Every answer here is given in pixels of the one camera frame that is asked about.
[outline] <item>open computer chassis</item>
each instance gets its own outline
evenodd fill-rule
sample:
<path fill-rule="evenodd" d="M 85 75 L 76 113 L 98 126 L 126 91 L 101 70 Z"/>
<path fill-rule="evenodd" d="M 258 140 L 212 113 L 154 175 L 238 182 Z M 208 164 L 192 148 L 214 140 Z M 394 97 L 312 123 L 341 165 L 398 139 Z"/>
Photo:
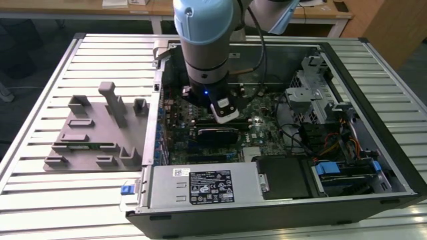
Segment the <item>open computer chassis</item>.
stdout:
<path fill-rule="evenodd" d="M 260 44 L 232 43 L 229 52 L 230 68 L 244 69 Z M 169 53 L 137 207 L 125 214 L 149 238 L 348 224 L 425 199 L 424 180 L 328 43 L 268 42 L 262 89 L 222 125 L 182 100 L 177 42 Z M 260 75 L 229 78 L 236 97 L 253 94 Z"/>

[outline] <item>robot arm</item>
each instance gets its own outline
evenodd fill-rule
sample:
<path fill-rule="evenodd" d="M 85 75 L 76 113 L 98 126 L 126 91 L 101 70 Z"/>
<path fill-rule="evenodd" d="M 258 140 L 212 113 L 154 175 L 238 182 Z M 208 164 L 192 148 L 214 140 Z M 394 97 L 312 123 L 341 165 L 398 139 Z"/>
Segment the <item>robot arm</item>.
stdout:
<path fill-rule="evenodd" d="M 189 87 L 182 98 L 212 110 L 218 123 L 238 116 L 248 101 L 229 94 L 229 37 L 241 25 L 281 34 L 298 0 L 173 0 L 174 26 L 180 36 Z"/>

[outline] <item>yellow wire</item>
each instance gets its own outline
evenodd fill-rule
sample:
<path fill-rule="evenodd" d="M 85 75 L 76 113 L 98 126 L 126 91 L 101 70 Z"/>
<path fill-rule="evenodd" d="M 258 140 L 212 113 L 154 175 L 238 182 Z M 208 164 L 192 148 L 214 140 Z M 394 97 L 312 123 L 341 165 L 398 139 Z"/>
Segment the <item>yellow wire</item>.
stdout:
<path fill-rule="evenodd" d="M 357 142 L 356 142 L 353 139 L 349 139 L 349 141 L 352 141 L 352 142 L 353 142 L 354 154 L 356 154 L 356 155 L 357 155 L 357 157 L 358 157 L 358 144 L 357 144 Z"/>
<path fill-rule="evenodd" d="M 336 147 L 338 146 L 338 143 L 334 143 L 326 150 L 324 150 L 318 155 L 321 156 L 322 154 L 328 153 L 332 151 Z"/>

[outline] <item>aluminum extrusion table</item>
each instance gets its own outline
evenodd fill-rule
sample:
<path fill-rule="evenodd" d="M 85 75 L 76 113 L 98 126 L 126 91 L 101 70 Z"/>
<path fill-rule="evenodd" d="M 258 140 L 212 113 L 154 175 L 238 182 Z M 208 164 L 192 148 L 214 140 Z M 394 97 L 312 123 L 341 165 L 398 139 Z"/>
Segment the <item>aluminum extrusion table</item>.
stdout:
<path fill-rule="evenodd" d="M 69 114 L 73 94 L 102 101 L 101 81 L 113 81 L 125 102 L 150 101 L 156 40 L 174 35 L 86 34 L 73 39 L 0 163 L 0 235 L 5 239 L 141 240 L 120 212 L 120 186 L 138 172 L 45 172 L 43 157 Z M 246 37 L 248 41 L 258 40 Z M 266 37 L 266 41 L 329 42 L 420 175 L 427 179 L 427 108 L 368 43 L 344 38 Z M 337 87 L 345 99 L 342 89 Z M 124 201 L 132 206 L 136 200 Z M 427 202 L 388 210 L 358 223 L 268 230 L 188 239 L 424 239 Z"/>

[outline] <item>table leg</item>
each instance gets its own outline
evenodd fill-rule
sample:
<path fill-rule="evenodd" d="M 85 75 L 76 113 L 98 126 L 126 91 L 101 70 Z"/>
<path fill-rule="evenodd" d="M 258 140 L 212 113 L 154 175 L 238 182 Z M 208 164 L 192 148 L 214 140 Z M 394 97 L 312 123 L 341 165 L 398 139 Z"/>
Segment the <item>table leg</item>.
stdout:
<path fill-rule="evenodd" d="M 11 102 L 14 99 L 13 94 L 10 91 L 6 89 L 6 87 L 1 84 L 0 82 L 0 99 L 5 101 L 6 103 Z"/>
<path fill-rule="evenodd" d="M 161 16 L 150 16 L 152 33 L 161 35 Z"/>
<path fill-rule="evenodd" d="M 336 23 L 332 26 L 330 31 L 328 32 L 328 35 L 326 35 L 328 38 L 338 38 L 341 36 L 346 22 L 348 22 L 348 19 L 336 20 Z"/>

